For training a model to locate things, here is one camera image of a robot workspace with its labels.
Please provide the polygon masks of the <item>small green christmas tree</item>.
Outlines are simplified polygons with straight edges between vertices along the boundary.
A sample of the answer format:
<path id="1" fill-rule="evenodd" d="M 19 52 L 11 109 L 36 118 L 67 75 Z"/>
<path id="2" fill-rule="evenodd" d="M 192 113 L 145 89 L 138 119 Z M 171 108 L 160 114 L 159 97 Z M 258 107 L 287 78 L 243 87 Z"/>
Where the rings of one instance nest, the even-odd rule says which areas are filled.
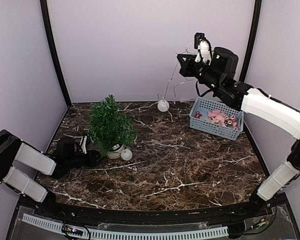
<path id="1" fill-rule="evenodd" d="M 102 156 L 116 145 L 132 145 L 137 136 L 132 120 L 121 112 L 121 105 L 111 94 L 92 107 L 88 132 Z"/>

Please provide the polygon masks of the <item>blue plastic basket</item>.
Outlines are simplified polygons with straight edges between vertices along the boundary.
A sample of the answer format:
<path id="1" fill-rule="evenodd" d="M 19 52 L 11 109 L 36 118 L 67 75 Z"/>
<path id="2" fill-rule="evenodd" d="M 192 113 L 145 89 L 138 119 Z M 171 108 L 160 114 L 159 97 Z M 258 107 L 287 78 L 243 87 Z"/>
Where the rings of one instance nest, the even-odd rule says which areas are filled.
<path id="1" fill-rule="evenodd" d="M 222 102 L 198 97 L 189 114 L 192 129 L 235 141 L 244 128 L 244 113 Z"/>

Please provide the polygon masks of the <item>black frame post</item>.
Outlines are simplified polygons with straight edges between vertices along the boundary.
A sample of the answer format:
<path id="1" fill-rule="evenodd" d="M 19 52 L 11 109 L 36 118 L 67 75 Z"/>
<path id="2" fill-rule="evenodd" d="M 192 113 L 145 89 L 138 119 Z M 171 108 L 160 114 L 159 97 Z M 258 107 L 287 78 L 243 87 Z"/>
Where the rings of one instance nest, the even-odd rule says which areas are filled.
<path id="1" fill-rule="evenodd" d="M 50 52 L 50 56 L 52 59 L 53 67 L 56 73 L 56 77 L 58 80 L 58 84 L 64 99 L 64 102 L 67 106 L 67 108 L 71 107 L 72 101 L 70 98 L 70 94 L 68 92 L 67 86 L 66 86 L 66 81 L 64 79 L 64 75 L 62 72 L 59 56 L 57 53 L 57 48 L 54 40 L 54 34 L 53 34 L 53 29 L 52 29 L 52 24 L 50 20 L 50 13 L 49 13 L 49 8 L 48 8 L 48 1 L 47 0 L 40 0 L 40 9 L 41 9 L 41 15 L 42 15 L 42 20 L 43 20 L 43 25 L 44 25 L 44 30 L 45 30 L 45 35 L 48 43 L 48 48 Z"/>
<path id="2" fill-rule="evenodd" d="M 245 51 L 244 60 L 243 60 L 243 64 L 239 76 L 239 82 L 242 83 L 244 83 L 246 80 L 250 62 L 252 59 L 255 40 L 256 40 L 258 26 L 259 26 L 260 15 L 261 15 L 261 9 L 262 9 L 262 0 L 255 0 L 246 51 Z"/>

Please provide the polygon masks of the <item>black front rail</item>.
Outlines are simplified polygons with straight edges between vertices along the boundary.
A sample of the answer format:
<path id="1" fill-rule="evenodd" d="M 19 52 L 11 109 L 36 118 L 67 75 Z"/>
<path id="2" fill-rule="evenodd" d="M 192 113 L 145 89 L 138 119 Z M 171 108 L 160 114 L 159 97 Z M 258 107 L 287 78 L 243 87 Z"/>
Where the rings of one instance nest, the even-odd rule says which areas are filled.
<path id="1" fill-rule="evenodd" d="M 55 203 L 52 210 L 38 203 L 24 202 L 24 206 L 34 209 L 43 216 L 59 216 L 66 222 L 78 222 L 87 226 L 106 224 L 136 224 L 136 225 L 173 225 L 207 222 L 213 224 L 235 224 L 251 218 L 245 213 L 248 202 L 228 206 L 201 208 L 195 210 L 174 211 L 124 211 L 90 208 Z"/>

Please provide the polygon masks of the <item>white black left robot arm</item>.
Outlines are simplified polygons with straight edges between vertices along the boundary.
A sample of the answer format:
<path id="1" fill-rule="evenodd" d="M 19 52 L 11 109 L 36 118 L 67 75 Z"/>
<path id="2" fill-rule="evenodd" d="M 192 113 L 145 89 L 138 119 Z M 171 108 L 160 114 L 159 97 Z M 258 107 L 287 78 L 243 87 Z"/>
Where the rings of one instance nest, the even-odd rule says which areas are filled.
<path id="1" fill-rule="evenodd" d="M 80 142 L 65 136 L 57 141 L 55 151 L 47 154 L 3 129 L 0 131 L 0 184 L 4 183 L 41 203 L 40 208 L 48 217 L 57 218 L 61 208 L 53 201 L 56 198 L 54 194 L 17 169 L 14 162 L 58 180 L 73 168 L 92 168 L 98 165 L 103 157 L 97 150 L 88 150 L 88 143 L 87 135 L 83 135 Z"/>

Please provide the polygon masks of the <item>left black frame post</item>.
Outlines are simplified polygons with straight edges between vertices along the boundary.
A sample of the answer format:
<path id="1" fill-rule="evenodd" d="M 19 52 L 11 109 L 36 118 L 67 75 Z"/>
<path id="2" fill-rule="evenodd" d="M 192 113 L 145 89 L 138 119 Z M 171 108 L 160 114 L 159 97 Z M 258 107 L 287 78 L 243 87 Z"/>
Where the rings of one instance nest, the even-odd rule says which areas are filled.
<path id="1" fill-rule="evenodd" d="M 42 15 L 42 20 L 43 20 L 43 25 L 44 25 L 44 30 L 45 30 L 45 35 L 48 43 L 48 48 L 50 52 L 50 56 L 52 59 L 53 67 L 56 73 L 56 77 L 58 80 L 58 84 L 64 99 L 64 102 L 67 106 L 67 108 L 71 107 L 72 101 L 70 98 L 70 94 L 68 92 L 67 86 L 66 86 L 66 81 L 64 79 L 64 75 L 62 72 L 59 56 L 57 53 L 57 48 L 54 40 L 54 34 L 53 34 L 53 29 L 52 29 L 52 24 L 50 20 L 50 13 L 49 13 L 49 8 L 48 8 L 48 1 L 47 0 L 40 0 L 40 9 L 41 9 L 41 15 Z"/>

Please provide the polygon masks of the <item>red ornament tag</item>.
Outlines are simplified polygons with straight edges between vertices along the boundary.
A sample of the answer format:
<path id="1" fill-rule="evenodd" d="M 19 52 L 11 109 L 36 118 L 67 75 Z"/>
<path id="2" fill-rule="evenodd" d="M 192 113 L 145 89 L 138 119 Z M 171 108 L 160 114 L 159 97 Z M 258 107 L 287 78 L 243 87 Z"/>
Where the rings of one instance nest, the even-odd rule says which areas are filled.
<path id="1" fill-rule="evenodd" d="M 197 112 L 195 113 L 195 115 L 194 115 L 194 118 L 200 119 L 202 116 L 203 116 L 203 115 L 202 115 L 199 111 L 197 111 Z"/>

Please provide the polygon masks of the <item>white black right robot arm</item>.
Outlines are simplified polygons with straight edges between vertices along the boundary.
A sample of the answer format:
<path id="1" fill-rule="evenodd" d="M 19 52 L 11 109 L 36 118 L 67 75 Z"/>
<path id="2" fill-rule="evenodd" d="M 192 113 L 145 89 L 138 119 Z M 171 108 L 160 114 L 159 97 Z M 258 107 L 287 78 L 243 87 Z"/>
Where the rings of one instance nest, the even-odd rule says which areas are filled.
<path id="1" fill-rule="evenodd" d="M 261 88 L 234 80 L 239 58 L 226 48 L 215 47 L 213 53 L 178 54 L 177 60 L 183 77 L 196 78 L 228 107 L 257 116 L 295 138 L 286 160 L 260 184 L 245 205 L 245 213 L 256 217 L 264 210 L 264 202 L 300 175 L 300 109 L 270 96 Z"/>

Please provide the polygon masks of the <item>white tree pot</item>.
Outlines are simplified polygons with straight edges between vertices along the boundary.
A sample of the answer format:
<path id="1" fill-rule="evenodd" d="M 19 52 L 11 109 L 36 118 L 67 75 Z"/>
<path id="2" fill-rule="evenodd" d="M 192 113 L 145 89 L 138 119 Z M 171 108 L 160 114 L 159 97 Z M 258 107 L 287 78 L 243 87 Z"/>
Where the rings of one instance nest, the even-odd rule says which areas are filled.
<path id="1" fill-rule="evenodd" d="M 112 151 L 108 151 L 106 156 L 109 159 L 118 159 L 121 157 L 121 153 L 123 152 L 123 150 L 125 149 L 125 145 L 124 144 L 116 144 L 112 147 Z"/>

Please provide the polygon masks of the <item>pink bow ornaments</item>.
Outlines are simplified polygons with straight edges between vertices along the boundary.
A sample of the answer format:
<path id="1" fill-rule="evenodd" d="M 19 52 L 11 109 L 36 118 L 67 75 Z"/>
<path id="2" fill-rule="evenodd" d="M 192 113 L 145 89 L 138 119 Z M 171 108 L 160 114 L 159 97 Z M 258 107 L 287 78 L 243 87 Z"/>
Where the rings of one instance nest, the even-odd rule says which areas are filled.
<path id="1" fill-rule="evenodd" d="M 208 112 L 204 119 L 206 122 L 238 130 L 238 117 L 236 115 L 227 115 L 219 109 Z"/>

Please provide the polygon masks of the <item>right black frame post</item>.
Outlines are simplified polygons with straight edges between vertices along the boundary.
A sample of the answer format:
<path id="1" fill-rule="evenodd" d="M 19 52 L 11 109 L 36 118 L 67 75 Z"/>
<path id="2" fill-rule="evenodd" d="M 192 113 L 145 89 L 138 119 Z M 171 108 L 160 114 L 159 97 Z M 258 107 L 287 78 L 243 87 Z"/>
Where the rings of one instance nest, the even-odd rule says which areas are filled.
<path id="1" fill-rule="evenodd" d="M 261 9 L 262 9 L 262 0 L 255 0 L 246 51 L 245 51 L 244 60 L 243 60 L 243 64 L 239 76 L 239 82 L 242 83 L 244 83 L 246 80 L 250 62 L 252 59 L 255 40 L 256 40 L 258 26 L 259 26 L 260 15 L 261 15 Z"/>

